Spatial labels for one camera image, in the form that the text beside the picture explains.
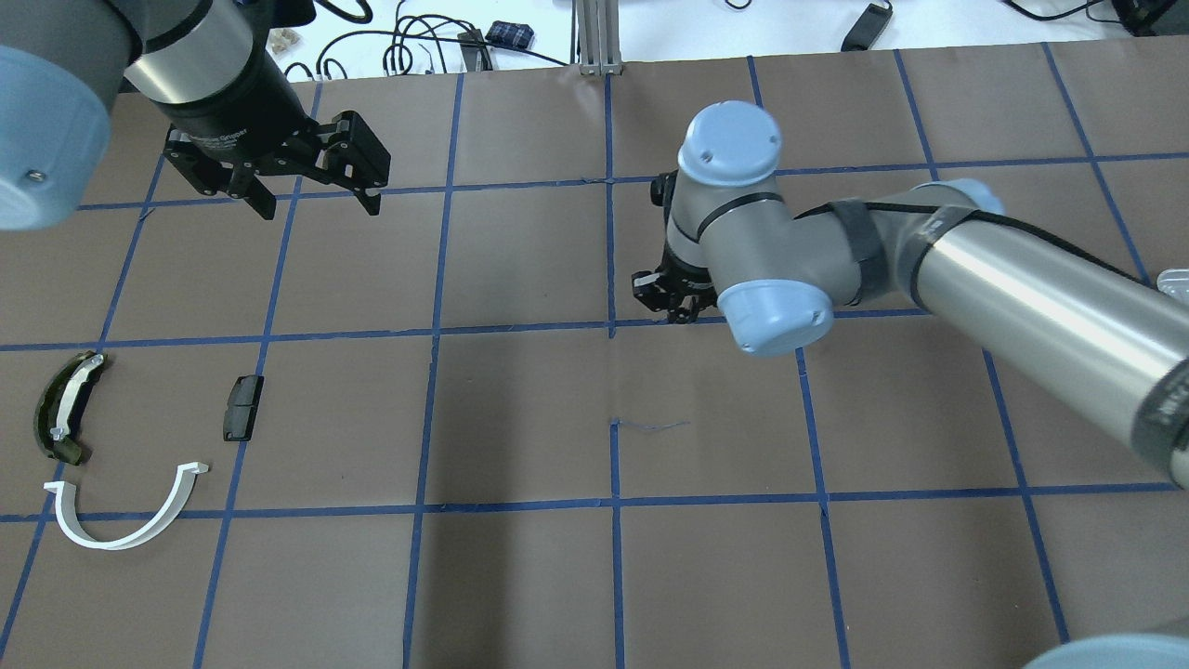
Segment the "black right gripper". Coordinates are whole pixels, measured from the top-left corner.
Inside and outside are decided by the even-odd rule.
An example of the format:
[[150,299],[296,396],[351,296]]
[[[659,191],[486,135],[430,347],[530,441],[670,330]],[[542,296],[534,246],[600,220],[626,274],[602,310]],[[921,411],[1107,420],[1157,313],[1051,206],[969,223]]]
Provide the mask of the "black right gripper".
[[658,267],[634,272],[633,297],[653,313],[666,313],[668,323],[688,323],[707,308],[716,308],[718,294],[704,266],[700,246],[682,233],[673,217],[678,173],[659,173],[649,187],[654,206],[662,208],[665,246]]

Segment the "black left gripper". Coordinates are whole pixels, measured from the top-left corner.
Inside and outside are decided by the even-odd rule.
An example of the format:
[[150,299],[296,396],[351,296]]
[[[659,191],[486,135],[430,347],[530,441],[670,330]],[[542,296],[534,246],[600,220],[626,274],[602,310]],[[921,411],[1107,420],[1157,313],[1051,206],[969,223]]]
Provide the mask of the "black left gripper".
[[199,138],[170,127],[163,154],[200,194],[243,198],[264,220],[276,216],[277,200],[263,177],[304,177],[354,194],[369,216],[378,216],[382,188],[389,185],[391,154],[357,111],[340,111],[331,124],[307,118],[284,138],[264,149],[247,149],[245,133],[220,149],[201,147]]

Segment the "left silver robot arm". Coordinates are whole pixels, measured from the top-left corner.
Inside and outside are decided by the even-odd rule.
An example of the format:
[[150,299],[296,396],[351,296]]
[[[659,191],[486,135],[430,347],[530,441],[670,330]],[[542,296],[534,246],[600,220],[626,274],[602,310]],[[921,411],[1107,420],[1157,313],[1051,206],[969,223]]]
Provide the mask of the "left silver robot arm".
[[76,212],[111,144],[111,111],[137,91],[169,120],[162,153],[205,196],[272,219],[268,177],[304,177],[380,212],[391,156],[356,111],[320,124],[268,53],[273,30],[331,1],[5,1],[1,226],[39,231]]

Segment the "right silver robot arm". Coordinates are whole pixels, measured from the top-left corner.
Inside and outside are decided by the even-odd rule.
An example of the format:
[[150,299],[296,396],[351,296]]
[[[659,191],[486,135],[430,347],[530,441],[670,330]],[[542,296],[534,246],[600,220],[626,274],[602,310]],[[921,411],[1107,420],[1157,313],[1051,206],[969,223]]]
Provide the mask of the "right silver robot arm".
[[984,183],[942,179],[794,215],[769,111],[711,103],[652,182],[665,245],[633,296],[671,323],[718,308],[740,351],[782,356],[841,307],[897,291],[1185,488],[1185,304],[1051,232]]

